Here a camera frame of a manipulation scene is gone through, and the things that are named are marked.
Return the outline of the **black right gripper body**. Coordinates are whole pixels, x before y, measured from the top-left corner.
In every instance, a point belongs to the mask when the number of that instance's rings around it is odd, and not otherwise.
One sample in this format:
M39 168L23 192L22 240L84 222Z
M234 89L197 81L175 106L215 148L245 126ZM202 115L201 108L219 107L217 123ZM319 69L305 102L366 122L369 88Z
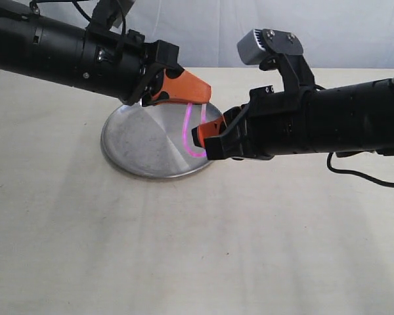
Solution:
M250 100L222 116L227 128L205 139L207 158L270 160L279 155L311 151L306 107L311 89L297 94L274 92L272 87L250 91Z

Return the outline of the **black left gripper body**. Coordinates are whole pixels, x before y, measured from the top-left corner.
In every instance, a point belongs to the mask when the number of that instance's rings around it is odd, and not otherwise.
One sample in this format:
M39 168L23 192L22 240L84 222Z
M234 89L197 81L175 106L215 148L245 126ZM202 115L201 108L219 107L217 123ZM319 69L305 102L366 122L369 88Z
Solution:
M81 71L87 91L119 99L132 105L154 92L157 76L165 69L182 73L178 63L179 46L129 30L124 35L111 31L88 30L83 40Z

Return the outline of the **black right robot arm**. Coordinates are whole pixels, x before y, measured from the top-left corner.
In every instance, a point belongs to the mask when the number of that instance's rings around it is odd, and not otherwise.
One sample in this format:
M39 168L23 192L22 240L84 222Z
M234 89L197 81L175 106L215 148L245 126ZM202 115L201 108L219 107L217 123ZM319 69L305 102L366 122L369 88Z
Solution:
M250 91L249 102L193 128L210 160L313 153L394 156L394 77L320 89L311 83L282 92Z

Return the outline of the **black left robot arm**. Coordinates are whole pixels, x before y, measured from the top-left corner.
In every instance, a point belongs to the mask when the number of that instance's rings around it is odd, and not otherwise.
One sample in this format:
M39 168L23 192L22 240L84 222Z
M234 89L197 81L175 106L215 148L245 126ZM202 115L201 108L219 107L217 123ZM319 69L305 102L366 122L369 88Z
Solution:
M132 1L99 1L80 28L43 16L38 1L0 1L0 70L144 106L205 104L211 87L178 62L178 46L122 29Z

